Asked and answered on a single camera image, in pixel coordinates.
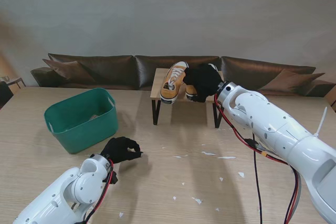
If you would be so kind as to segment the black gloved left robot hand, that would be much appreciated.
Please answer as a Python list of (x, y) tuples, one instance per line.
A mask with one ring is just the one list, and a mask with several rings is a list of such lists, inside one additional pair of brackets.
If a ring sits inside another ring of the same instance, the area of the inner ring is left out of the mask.
[(111, 138), (102, 152), (100, 153), (105, 159), (110, 159), (114, 164), (131, 161), (140, 158), (142, 151), (139, 144), (127, 137)]

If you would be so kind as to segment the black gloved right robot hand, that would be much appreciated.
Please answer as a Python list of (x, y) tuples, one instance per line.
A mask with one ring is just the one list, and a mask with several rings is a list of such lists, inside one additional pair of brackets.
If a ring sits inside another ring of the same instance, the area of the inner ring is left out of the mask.
[(186, 96), (194, 102), (204, 103), (213, 96), (223, 83), (217, 67), (212, 64), (200, 64), (196, 68), (186, 68), (183, 82), (187, 85)]

